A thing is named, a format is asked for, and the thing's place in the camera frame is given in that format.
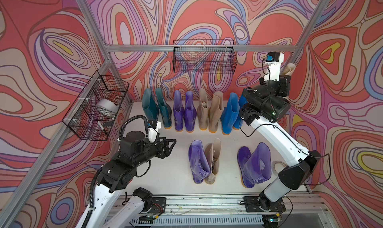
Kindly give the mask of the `beige boot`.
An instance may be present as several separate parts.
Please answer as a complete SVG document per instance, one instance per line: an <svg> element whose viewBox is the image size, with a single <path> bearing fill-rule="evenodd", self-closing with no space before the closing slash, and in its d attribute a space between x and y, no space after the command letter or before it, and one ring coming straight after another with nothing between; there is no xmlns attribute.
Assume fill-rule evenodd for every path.
<svg viewBox="0 0 383 228"><path fill-rule="evenodd" d="M208 118L208 129L211 133L215 133L218 128L218 122L223 113L223 93L215 92L212 97L211 105L209 108Z"/></svg>
<svg viewBox="0 0 383 228"><path fill-rule="evenodd" d="M221 145L221 140L217 138L214 140L213 143L208 144L207 148L204 151L208 165L210 167L210 174L204 180L209 185L212 185L215 182L216 176L219 171Z"/></svg>
<svg viewBox="0 0 383 228"><path fill-rule="evenodd" d="M205 89L199 90L199 104L197 108L198 126L201 130L206 130L208 127L208 103L207 93Z"/></svg>
<svg viewBox="0 0 383 228"><path fill-rule="evenodd" d="M295 64L288 63L285 66L285 68L283 69L281 74L284 75L284 76L292 76L292 74L294 73L295 69L296 69L296 65Z"/></svg>

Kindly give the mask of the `teal boot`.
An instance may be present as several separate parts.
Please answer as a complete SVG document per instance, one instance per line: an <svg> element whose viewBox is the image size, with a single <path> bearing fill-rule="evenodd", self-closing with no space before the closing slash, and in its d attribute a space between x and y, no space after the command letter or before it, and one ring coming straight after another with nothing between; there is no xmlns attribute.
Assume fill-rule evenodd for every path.
<svg viewBox="0 0 383 228"><path fill-rule="evenodd" d="M169 104L165 101L163 96L163 91L161 88L156 88L155 94L157 97L157 104L161 113L163 126L166 129L170 129L172 126L172 118L171 118L172 110Z"/></svg>
<svg viewBox="0 0 383 228"><path fill-rule="evenodd" d="M152 90L145 89L142 97L142 108L148 120L158 120L159 108L154 100Z"/></svg>

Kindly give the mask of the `blue boot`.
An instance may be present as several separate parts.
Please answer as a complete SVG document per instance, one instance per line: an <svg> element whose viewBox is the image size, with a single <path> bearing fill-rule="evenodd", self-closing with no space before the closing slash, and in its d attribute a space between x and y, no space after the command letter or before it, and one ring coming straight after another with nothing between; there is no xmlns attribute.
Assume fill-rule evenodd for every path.
<svg viewBox="0 0 383 228"><path fill-rule="evenodd" d="M229 100L220 118L221 129L224 135L229 135L232 131L233 125L237 120L240 106L238 96L236 93L230 93Z"/></svg>
<svg viewBox="0 0 383 228"><path fill-rule="evenodd" d="M241 109L242 106L245 105L246 103L247 103L246 98L243 95L241 95L241 97L239 99L239 102L238 102L239 109ZM243 120L242 120L242 118L240 116L240 112L239 112L238 116L237 116L237 119L236 119L236 121L233 124L233 129L239 130L241 128L241 126L242 126L242 123L243 123Z"/></svg>

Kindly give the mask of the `dark purple boot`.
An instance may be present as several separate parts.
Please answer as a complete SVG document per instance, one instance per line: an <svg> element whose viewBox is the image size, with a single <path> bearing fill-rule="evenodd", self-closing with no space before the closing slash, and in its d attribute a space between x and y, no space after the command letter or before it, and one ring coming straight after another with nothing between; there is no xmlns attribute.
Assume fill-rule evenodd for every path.
<svg viewBox="0 0 383 228"><path fill-rule="evenodd" d="M196 119L196 109L193 103L193 92L186 92L186 105L185 105L185 127L187 132L193 132Z"/></svg>
<svg viewBox="0 0 383 228"><path fill-rule="evenodd" d="M182 103L181 92L179 90L176 90L174 93L173 112L174 112L175 130L177 132L181 132L183 131L183 128L184 128L185 109Z"/></svg>

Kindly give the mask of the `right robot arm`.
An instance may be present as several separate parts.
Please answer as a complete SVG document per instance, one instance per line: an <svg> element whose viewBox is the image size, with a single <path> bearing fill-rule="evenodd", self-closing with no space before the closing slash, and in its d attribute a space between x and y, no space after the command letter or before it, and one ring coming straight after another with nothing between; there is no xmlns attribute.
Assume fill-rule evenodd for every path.
<svg viewBox="0 0 383 228"><path fill-rule="evenodd" d="M258 203L265 211L303 185L321 160L318 151L309 151L278 124L291 107L286 99L290 80L289 75L281 75L278 81L261 78L259 85L242 92L247 102L240 109L240 118L266 138L287 165L259 195Z"/></svg>

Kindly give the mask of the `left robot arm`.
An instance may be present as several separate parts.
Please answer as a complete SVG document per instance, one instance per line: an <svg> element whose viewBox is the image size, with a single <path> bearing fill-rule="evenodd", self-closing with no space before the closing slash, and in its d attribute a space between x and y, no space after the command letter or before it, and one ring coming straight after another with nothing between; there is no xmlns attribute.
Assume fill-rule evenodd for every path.
<svg viewBox="0 0 383 228"><path fill-rule="evenodd" d="M89 204L77 223L78 228L123 228L138 214L148 213L154 221L165 211L166 198L154 198L153 194L139 187L131 196L126 196L124 207L110 220L111 209L127 185L137 177L137 168L150 163L154 157L170 156L175 139L158 137L155 142L147 138L123 138L120 150L92 179Z"/></svg>

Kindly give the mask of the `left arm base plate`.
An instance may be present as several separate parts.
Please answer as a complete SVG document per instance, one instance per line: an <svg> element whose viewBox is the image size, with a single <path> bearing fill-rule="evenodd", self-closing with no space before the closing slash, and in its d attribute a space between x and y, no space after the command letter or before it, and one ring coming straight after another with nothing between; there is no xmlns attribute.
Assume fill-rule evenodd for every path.
<svg viewBox="0 0 383 228"><path fill-rule="evenodd" d="M161 215L166 211L166 197L153 197L144 201L143 214Z"/></svg>

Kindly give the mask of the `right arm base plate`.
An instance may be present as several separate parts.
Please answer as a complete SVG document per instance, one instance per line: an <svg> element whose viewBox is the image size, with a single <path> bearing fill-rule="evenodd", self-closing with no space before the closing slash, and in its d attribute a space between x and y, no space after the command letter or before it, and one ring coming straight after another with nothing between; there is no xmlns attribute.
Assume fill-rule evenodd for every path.
<svg viewBox="0 0 383 228"><path fill-rule="evenodd" d="M245 196L242 201L239 202L240 205L244 206L247 213L284 213L286 212L286 207L282 198L277 202L270 202L266 197L259 196Z"/></svg>

